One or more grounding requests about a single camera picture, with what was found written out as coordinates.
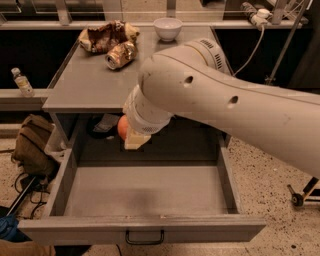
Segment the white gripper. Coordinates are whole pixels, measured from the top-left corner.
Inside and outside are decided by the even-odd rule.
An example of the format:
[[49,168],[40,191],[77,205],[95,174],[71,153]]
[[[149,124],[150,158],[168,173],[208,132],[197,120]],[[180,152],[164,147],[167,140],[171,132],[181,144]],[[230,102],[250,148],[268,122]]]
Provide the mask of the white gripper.
[[143,95],[139,85],[136,85],[128,95],[123,106],[123,113],[127,116],[133,129],[127,131],[126,150],[139,149],[151,139],[150,135],[168,125],[173,117],[172,113],[153,105]]

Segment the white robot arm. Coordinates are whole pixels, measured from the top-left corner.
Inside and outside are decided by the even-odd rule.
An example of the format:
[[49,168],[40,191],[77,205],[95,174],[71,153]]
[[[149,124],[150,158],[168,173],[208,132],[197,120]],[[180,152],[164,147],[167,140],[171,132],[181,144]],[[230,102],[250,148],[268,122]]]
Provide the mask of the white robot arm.
[[215,41],[199,38],[152,54],[123,112],[151,135],[178,115],[215,127],[320,177],[320,96],[255,84],[224,72]]

